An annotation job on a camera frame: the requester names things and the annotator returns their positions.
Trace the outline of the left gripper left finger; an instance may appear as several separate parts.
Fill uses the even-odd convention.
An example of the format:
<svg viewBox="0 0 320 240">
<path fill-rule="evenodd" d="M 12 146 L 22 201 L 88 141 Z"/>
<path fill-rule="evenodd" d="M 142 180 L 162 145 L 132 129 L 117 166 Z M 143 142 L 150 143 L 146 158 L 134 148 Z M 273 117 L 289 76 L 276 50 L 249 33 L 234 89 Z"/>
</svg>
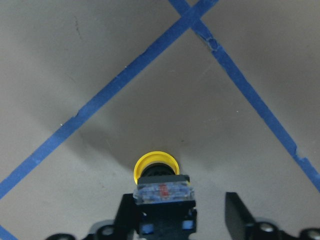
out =
<svg viewBox="0 0 320 240">
<path fill-rule="evenodd" d="M 122 196 L 113 222 L 116 237 L 132 237 L 140 234 L 140 209 L 132 193 Z"/>
</svg>

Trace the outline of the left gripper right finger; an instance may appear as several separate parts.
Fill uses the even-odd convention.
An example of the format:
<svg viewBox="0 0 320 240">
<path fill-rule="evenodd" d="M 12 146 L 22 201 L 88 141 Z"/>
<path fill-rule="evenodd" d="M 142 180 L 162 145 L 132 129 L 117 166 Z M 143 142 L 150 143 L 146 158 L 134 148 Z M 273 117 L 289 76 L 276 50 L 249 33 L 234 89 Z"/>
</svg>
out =
<svg viewBox="0 0 320 240">
<path fill-rule="evenodd" d="M 232 240 L 249 240 L 256 220 L 236 192 L 225 193 L 224 219 Z"/>
</svg>

